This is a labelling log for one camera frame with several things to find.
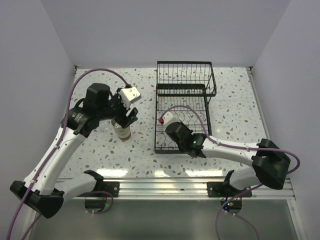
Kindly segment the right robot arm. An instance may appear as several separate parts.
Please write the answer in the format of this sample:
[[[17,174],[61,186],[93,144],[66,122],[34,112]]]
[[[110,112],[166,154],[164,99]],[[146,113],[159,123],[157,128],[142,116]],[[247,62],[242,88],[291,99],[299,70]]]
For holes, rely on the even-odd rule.
[[[235,196],[247,187],[265,185],[281,190],[287,177],[290,158],[270,140],[260,143],[231,145],[230,141],[220,141],[204,133],[193,133],[181,121],[165,125],[165,133],[173,140],[181,153],[194,158],[219,158],[242,165],[246,168],[231,170],[222,184],[227,196]]]

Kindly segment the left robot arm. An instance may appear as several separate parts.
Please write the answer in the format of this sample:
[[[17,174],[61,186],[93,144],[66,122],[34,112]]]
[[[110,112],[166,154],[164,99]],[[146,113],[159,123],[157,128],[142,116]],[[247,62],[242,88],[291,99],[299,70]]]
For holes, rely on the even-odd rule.
[[[103,83],[93,83],[84,98],[67,111],[67,119],[50,148],[34,170],[23,180],[15,180],[10,191],[38,214],[52,218],[67,201],[90,193],[99,196],[104,178],[93,170],[63,183],[57,180],[73,153],[82,145],[101,121],[114,120],[123,129],[137,121],[138,110],[131,105],[141,99],[136,87],[118,88],[115,94]]]

